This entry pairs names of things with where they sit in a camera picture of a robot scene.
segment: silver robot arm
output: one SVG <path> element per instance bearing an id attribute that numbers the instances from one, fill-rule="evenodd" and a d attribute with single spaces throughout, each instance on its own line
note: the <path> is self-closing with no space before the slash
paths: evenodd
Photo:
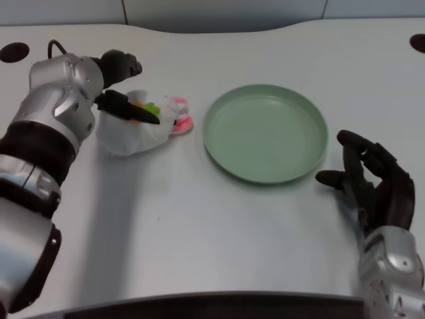
<path id="1" fill-rule="evenodd" d="M 345 171 L 321 171 L 320 183 L 354 199 L 365 240 L 359 281 L 367 318 L 425 318 L 424 267 L 409 232 L 414 213 L 414 184 L 380 144 L 340 131 Z M 363 165 L 382 179 L 375 188 Z"/>
<path id="2" fill-rule="evenodd" d="M 125 95 L 102 93 L 141 73 L 134 56 L 63 53 L 31 67 L 30 92 L 0 140 L 0 318 L 31 305 L 53 266 L 61 235 L 51 218 L 69 167 L 94 129 L 93 103 L 124 120 L 159 123 Z"/>

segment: white table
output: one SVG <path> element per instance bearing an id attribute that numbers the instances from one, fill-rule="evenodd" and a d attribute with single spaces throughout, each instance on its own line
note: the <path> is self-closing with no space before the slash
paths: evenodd
<path id="1" fill-rule="evenodd" d="M 106 157 L 94 134 L 84 142 L 53 217 L 63 237 L 58 258 L 41 297 L 10 318 L 180 292 L 353 295 L 356 237 L 332 190 L 314 173 L 287 185 L 247 185 L 207 157 L 205 112 L 246 84 L 291 88 L 323 112 L 329 149 L 315 171 L 342 168 L 341 129 L 387 147 L 415 181 L 412 232 L 424 258 L 425 54 L 409 45 L 416 33 L 425 33 L 425 19 L 313 21 L 211 35 L 122 25 L 0 28 L 0 47 L 31 48 L 21 62 L 0 63 L 1 135 L 28 92 L 31 64 L 46 58 L 53 38 L 79 55 L 134 54 L 142 75 L 113 88 L 184 96 L 195 121 L 189 135 L 131 158 Z"/>

